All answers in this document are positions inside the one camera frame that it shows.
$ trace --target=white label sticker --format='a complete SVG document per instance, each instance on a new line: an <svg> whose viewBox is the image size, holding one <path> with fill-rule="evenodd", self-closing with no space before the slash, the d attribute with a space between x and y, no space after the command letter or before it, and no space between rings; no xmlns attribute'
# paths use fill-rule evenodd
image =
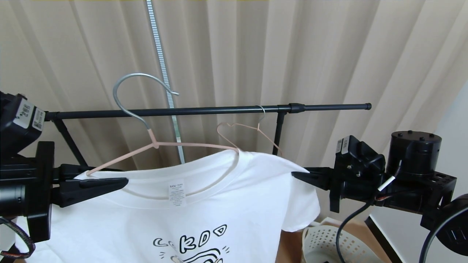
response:
<svg viewBox="0 0 468 263"><path fill-rule="evenodd" d="M341 145L343 145L343 139L339 139L338 143L336 144L336 152L339 153L341 151Z"/></svg>
<svg viewBox="0 0 468 263"><path fill-rule="evenodd" d="M174 206L186 206L185 188L183 179L177 179L169 182L169 201Z"/></svg>
<svg viewBox="0 0 468 263"><path fill-rule="evenodd" d="M25 99L21 99L20 107L16 112L16 118L13 120L13 123L27 129L31 122L33 110L34 105L32 103L29 103Z"/></svg>
<svg viewBox="0 0 468 263"><path fill-rule="evenodd" d="M343 146L341 147L341 154L348 153L349 142L350 142L349 136L343 138Z"/></svg>
<svg viewBox="0 0 468 263"><path fill-rule="evenodd" d="M44 125L45 112L40 108L36 107L36 112L34 113L34 119L32 121L32 126L42 132L42 126Z"/></svg>

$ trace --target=brown surface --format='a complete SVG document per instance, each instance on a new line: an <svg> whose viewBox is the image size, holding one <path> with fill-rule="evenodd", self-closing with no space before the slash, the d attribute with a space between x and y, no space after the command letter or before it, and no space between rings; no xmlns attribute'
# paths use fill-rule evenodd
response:
<svg viewBox="0 0 468 263"><path fill-rule="evenodd" d="M364 242L383 262L392 263L364 222L351 221L344 226L344 230ZM302 232L282 232L276 263L300 263L301 256Z"/></svg>

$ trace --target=printed graphic on shirt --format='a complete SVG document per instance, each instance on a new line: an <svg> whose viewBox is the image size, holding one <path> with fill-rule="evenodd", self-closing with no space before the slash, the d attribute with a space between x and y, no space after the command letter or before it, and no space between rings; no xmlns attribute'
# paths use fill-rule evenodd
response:
<svg viewBox="0 0 468 263"><path fill-rule="evenodd" d="M198 240L196 240L195 237L188 237L187 235L183 235L179 239L179 249L176 248L172 241L165 242L162 238L154 239L153 246L159 248L171 247L173 250L179 251L181 254L185 254L191 250L205 246L210 238L213 239L216 237L221 237L226 233L226 230L227 225L221 225L213 230L205 230L200 234ZM159 256L160 259L169 259L170 261L167 261L168 263L223 263L223 255L230 252L228 246L224 246L223 248L209 248L202 250L203 251L198 252L193 256L187 256L186 259L181 259L179 256L170 254L169 252L165 251L161 251Z"/></svg>

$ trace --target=beige curtain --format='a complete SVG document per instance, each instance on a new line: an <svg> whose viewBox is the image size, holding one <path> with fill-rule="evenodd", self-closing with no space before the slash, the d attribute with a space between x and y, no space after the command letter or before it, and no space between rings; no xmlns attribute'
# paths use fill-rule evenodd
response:
<svg viewBox="0 0 468 263"><path fill-rule="evenodd" d="M396 130L435 130L468 78L468 1L153 1L176 107L365 103L371 111L286 116L284 157L333 166L339 138L352 134L387 153ZM0 1L0 88L49 111L118 107L112 87L124 74L161 77L145 1ZM165 108L162 87L133 78L119 91L130 109ZM184 142L225 144L219 122L256 125L259 114L178 117ZM146 118L174 141L170 117ZM146 145L132 118L66 120L90 165ZM273 137L276 115L262 130ZM252 130L223 134L247 151L272 146ZM52 123L56 163L76 163ZM24 151L32 155L35 146ZM184 148L187 161L213 153ZM149 150L116 165L147 169L179 163L177 148ZM342 201L342 219L361 204Z"/></svg>

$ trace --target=clothing rack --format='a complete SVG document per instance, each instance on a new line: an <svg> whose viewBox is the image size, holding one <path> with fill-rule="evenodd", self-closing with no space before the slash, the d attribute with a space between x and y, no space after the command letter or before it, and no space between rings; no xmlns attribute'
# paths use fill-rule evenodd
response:
<svg viewBox="0 0 468 263"><path fill-rule="evenodd" d="M283 122L286 114L300 113L304 111L317 110L370 110L370 103L364 104L328 104L328 105L304 105L300 103L290 103L285 105L270 105L270 106L237 106L237 107L205 107L205 108L178 108L178 109L147 109L147 110L131 110L131 112L141 116L174 116L174 115L208 115L208 114L237 114L237 113L266 113L276 112L276 130L274 142L279 145ZM91 110L91 111L68 111L68 112L47 112L45 121L52 121L57 130L62 134L68 147L72 151L76 160L80 165L88 166L78 146L68 132L68 129L63 122L66 119L89 119L89 118L115 118L115 117L130 117L121 110ZM278 149L273 147L274 155L278 154Z"/></svg>

